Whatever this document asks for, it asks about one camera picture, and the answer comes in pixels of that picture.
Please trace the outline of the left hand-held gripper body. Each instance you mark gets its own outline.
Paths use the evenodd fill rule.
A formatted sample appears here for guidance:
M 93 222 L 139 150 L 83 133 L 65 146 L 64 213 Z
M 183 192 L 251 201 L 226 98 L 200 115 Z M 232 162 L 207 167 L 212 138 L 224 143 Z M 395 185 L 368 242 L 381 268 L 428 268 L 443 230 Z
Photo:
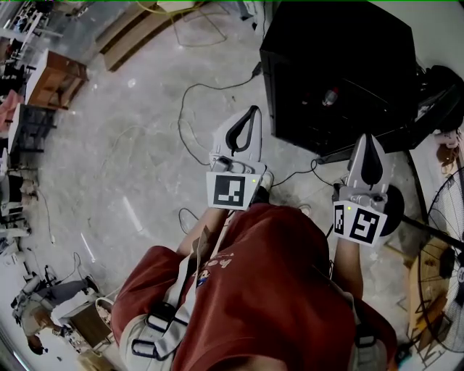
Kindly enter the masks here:
M 244 211 L 261 185 L 266 165 L 255 147 L 244 151 L 216 149 L 210 152 L 210 171 L 206 173 L 208 206 Z

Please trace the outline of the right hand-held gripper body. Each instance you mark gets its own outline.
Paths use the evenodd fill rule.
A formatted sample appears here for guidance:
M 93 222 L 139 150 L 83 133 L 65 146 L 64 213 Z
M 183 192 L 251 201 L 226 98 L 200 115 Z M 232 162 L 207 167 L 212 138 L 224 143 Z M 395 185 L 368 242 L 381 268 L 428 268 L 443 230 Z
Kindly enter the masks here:
M 388 186 L 354 188 L 333 186 L 333 232 L 339 238 L 374 246 L 386 224 Z

